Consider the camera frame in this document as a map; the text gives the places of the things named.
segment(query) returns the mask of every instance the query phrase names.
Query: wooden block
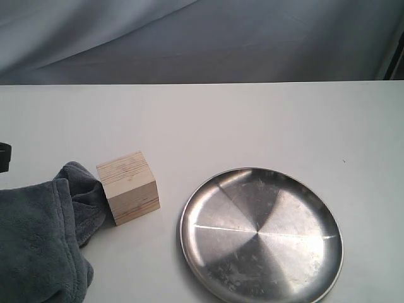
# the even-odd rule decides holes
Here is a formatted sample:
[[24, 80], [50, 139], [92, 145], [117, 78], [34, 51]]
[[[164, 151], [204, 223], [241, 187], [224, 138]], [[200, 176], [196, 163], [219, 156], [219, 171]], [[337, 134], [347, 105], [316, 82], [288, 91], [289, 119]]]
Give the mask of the wooden block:
[[140, 151], [97, 165], [97, 170], [116, 225], [160, 208], [156, 180]]

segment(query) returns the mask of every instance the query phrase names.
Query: wooden cube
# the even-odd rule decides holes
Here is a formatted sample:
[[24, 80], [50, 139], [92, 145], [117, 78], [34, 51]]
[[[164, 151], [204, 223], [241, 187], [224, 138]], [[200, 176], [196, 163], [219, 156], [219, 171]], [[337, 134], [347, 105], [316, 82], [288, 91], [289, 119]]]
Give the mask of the wooden cube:
[[97, 170], [116, 225], [160, 208], [156, 180], [140, 151], [97, 165]]

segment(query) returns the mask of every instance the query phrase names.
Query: stainless steel plate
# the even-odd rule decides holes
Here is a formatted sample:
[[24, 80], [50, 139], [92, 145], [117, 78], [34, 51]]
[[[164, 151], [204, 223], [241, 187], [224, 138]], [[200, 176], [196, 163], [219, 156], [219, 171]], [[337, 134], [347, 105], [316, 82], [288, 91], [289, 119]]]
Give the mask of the stainless steel plate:
[[180, 223], [185, 258], [226, 302], [317, 302], [342, 267], [340, 230], [325, 204], [279, 172], [237, 169], [206, 181]]

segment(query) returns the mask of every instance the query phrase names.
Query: gray towel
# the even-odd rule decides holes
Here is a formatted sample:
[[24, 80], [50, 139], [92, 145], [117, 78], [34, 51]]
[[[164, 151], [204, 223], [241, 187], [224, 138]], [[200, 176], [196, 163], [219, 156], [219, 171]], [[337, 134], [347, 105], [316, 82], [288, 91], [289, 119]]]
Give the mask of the gray towel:
[[105, 203], [76, 162], [53, 181], [0, 191], [0, 302], [82, 302], [93, 268], [79, 245], [101, 226]]

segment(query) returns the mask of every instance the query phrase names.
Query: white tabletop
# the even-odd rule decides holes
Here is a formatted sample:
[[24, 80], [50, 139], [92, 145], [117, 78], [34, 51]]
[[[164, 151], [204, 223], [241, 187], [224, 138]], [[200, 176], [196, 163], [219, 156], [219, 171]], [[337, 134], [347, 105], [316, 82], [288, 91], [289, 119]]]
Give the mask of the white tabletop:
[[13, 146], [0, 188], [52, 179], [70, 160], [141, 150], [161, 209], [100, 230], [86, 303], [218, 302], [187, 271], [177, 221], [205, 179], [266, 167], [309, 186], [345, 245], [324, 302], [402, 302], [404, 81], [251, 85], [0, 86], [0, 141]]

